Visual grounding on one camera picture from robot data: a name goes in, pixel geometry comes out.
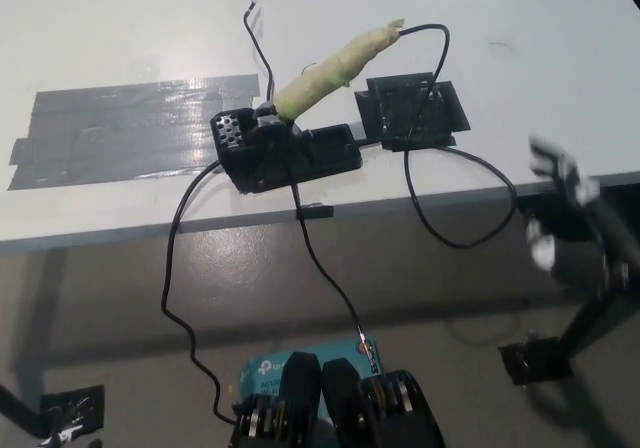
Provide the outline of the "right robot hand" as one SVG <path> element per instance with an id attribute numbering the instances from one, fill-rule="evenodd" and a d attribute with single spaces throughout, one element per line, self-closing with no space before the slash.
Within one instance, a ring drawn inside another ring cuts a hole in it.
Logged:
<path id="1" fill-rule="evenodd" d="M 525 237 L 535 266 L 550 273 L 568 243 L 598 234 L 589 209 L 600 199 L 600 183 L 561 147 L 537 136 L 529 138 L 529 147 L 531 172 L 548 180 L 553 191 L 526 213 Z"/>

